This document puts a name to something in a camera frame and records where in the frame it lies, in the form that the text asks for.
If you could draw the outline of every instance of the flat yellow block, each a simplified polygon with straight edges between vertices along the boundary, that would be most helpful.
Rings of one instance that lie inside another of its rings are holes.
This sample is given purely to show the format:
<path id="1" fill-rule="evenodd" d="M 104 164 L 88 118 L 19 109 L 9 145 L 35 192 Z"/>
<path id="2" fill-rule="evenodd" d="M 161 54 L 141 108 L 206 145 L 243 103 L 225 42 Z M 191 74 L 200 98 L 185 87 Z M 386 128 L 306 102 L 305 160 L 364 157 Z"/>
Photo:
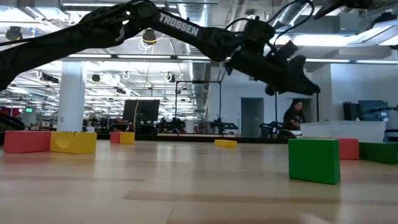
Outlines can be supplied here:
<path id="1" fill-rule="evenodd" d="M 120 144 L 134 144 L 135 141 L 135 133 L 120 133 Z"/>
<path id="2" fill-rule="evenodd" d="M 231 141 L 231 140 L 215 140 L 214 144 L 216 146 L 222 146 L 222 147 L 237 147 L 238 146 L 237 141 Z"/>
<path id="3" fill-rule="evenodd" d="M 50 151 L 73 154 L 95 153 L 97 133 L 52 132 Z"/>

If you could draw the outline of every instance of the green block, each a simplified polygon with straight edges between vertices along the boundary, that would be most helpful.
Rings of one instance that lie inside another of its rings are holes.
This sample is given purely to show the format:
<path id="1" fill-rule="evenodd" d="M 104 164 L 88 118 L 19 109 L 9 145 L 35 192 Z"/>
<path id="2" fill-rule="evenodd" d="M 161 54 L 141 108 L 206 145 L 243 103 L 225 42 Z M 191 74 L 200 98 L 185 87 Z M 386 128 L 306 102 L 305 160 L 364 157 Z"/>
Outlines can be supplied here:
<path id="1" fill-rule="evenodd" d="M 386 164 L 397 164 L 397 144 L 360 142 L 359 159 Z"/>
<path id="2" fill-rule="evenodd" d="M 289 177 L 324 184 L 340 181 L 337 139 L 289 139 Z"/>

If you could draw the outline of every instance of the black robotic arm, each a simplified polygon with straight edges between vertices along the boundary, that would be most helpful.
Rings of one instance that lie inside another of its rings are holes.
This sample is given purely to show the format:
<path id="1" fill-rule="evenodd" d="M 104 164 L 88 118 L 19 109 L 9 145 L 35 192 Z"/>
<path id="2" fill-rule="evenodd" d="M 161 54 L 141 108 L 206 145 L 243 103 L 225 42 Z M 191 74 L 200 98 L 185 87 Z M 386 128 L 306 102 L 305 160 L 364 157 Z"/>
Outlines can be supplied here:
<path id="1" fill-rule="evenodd" d="M 2 45 L 24 44 L 0 52 L 0 90 L 22 72 L 64 58 L 85 49 L 103 49 L 122 44 L 146 28 L 152 28 L 195 46 L 210 59 L 221 62 L 231 56 L 225 67 L 230 74 L 237 69 L 277 91 L 312 95 L 320 91 L 303 74 L 304 56 L 288 58 L 298 49 L 292 42 L 277 50 L 270 43 L 275 30 L 268 22 L 247 20 L 242 32 L 218 27 L 201 27 L 189 20 L 158 9 L 148 0 L 133 0 L 113 7 L 102 7 L 87 14 L 79 24 L 60 31 L 15 40 Z M 271 52 L 266 56 L 264 47 Z"/>

